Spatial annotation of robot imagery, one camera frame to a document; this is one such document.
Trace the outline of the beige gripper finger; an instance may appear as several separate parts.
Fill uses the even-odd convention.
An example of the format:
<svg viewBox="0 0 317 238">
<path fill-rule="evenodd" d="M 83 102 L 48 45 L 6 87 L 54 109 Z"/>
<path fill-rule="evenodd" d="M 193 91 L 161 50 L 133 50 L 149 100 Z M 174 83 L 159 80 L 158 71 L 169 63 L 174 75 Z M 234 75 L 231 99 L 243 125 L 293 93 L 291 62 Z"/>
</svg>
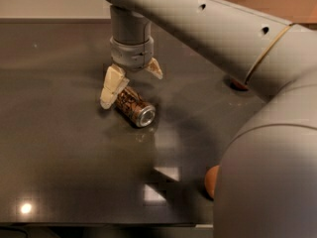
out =
<svg viewBox="0 0 317 238">
<path fill-rule="evenodd" d="M 111 64 L 107 68 L 104 78 L 100 96 L 101 107 L 103 109 L 109 109 L 128 83 L 129 79 L 126 77 L 126 72 L 119 66 Z"/>
<path fill-rule="evenodd" d="M 155 76 L 158 79 L 163 78 L 163 73 L 159 66 L 159 62 L 155 58 L 151 58 L 148 65 L 145 67 L 145 70 L 151 73 L 153 76 Z"/>
</svg>

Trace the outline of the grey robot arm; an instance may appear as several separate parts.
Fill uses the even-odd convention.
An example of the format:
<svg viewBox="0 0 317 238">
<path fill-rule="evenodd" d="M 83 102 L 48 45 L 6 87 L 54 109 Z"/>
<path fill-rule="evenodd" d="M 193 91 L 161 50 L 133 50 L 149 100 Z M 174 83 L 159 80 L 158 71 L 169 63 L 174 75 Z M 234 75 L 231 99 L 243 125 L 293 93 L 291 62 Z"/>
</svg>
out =
<svg viewBox="0 0 317 238">
<path fill-rule="evenodd" d="M 106 0 L 141 14 L 265 106 L 205 176 L 215 238 L 317 238 L 316 34 L 224 0 Z"/>
</svg>

